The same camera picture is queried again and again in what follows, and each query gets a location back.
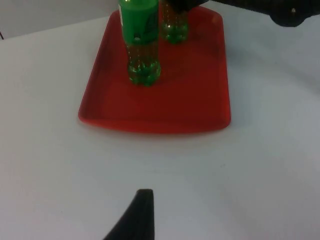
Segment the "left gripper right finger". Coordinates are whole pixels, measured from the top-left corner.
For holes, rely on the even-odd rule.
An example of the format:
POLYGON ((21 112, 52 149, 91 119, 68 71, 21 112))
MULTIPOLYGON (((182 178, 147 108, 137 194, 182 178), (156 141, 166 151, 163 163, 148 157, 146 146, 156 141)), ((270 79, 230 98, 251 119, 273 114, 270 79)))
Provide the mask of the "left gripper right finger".
POLYGON ((208 0, 167 0, 167 2, 176 13, 183 13, 208 2, 208 0))

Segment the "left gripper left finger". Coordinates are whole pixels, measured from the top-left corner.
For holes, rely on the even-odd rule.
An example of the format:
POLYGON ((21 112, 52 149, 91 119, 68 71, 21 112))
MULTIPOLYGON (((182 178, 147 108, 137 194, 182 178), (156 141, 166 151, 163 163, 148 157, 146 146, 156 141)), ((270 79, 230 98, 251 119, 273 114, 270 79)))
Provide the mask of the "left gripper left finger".
POLYGON ((155 212, 152 189, 139 189, 104 240, 154 240, 155 212))

